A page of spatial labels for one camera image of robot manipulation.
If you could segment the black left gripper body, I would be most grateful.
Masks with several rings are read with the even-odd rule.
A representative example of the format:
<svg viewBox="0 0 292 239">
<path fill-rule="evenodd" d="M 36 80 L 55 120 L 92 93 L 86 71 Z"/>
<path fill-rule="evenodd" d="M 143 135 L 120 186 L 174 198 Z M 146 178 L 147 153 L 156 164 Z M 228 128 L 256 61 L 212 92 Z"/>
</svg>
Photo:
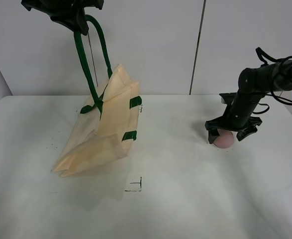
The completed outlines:
<svg viewBox="0 0 292 239">
<path fill-rule="evenodd" d="M 85 25 L 85 10 L 80 6 L 73 6 L 69 10 L 60 13 L 55 16 L 51 16 L 50 19 L 56 23 L 62 25 Z"/>
</svg>

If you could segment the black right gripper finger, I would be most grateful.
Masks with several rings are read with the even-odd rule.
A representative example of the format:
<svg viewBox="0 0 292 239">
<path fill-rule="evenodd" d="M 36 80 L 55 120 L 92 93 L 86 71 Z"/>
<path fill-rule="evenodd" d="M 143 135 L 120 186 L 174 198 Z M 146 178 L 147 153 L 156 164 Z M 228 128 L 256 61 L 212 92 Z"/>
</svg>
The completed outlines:
<svg viewBox="0 0 292 239">
<path fill-rule="evenodd" d="M 257 128 L 254 125 L 252 125 L 252 126 L 249 126 L 243 130 L 238 131 L 236 138 L 238 139 L 238 141 L 242 141 L 243 139 L 245 139 L 249 135 L 254 134 L 256 132 L 257 132 Z"/>
<path fill-rule="evenodd" d="M 209 128 L 208 130 L 208 142 L 214 144 L 215 140 L 220 136 L 217 128 Z"/>
</svg>

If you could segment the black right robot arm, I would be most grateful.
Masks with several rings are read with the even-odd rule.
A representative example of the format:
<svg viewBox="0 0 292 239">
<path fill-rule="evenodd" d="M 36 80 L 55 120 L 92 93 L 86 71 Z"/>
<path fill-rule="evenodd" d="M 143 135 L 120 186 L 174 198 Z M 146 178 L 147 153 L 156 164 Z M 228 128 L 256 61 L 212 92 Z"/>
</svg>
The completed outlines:
<svg viewBox="0 0 292 239">
<path fill-rule="evenodd" d="M 236 132 L 238 141 L 256 133 L 262 120 L 252 116 L 254 109 L 266 94 L 270 93 L 274 97 L 274 92 L 278 91 L 292 91 L 290 57 L 260 68 L 244 69 L 238 79 L 238 91 L 220 94 L 226 104 L 223 115 L 205 123 L 208 142 L 215 142 L 220 136 L 220 129 Z"/>
</svg>

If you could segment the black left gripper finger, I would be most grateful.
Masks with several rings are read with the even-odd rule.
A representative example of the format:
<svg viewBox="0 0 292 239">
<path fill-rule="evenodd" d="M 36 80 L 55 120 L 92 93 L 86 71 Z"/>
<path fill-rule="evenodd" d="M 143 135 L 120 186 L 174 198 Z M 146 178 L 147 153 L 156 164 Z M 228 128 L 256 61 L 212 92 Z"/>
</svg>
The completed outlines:
<svg viewBox="0 0 292 239">
<path fill-rule="evenodd" d="M 79 32 L 81 34 L 87 34 L 89 30 L 85 15 L 77 15 L 75 17 L 74 32 Z"/>
</svg>

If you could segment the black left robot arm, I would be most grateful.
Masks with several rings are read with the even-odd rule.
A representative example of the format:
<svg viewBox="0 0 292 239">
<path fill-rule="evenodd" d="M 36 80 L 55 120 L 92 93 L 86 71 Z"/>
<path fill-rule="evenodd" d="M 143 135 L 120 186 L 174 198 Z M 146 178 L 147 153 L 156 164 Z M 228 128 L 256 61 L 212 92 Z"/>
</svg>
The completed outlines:
<svg viewBox="0 0 292 239">
<path fill-rule="evenodd" d="M 50 19 L 65 26 L 72 32 L 87 35 L 89 27 L 85 19 L 85 8 L 96 7 L 101 10 L 103 0 L 22 0 L 28 10 L 38 10 L 49 15 Z"/>
</svg>

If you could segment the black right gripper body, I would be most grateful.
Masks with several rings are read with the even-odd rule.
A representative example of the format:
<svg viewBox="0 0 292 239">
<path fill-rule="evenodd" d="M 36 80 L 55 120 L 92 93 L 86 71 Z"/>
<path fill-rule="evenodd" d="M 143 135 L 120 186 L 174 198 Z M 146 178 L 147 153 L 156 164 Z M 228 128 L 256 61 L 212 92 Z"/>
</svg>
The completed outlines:
<svg viewBox="0 0 292 239">
<path fill-rule="evenodd" d="M 205 123 L 206 130 L 241 131 L 250 126 L 262 124 L 259 117 L 252 116 L 254 109 L 262 99 L 262 94 L 221 93 L 220 96 L 226 104 L 226 109 L 222 116 Z"/>
</svg>

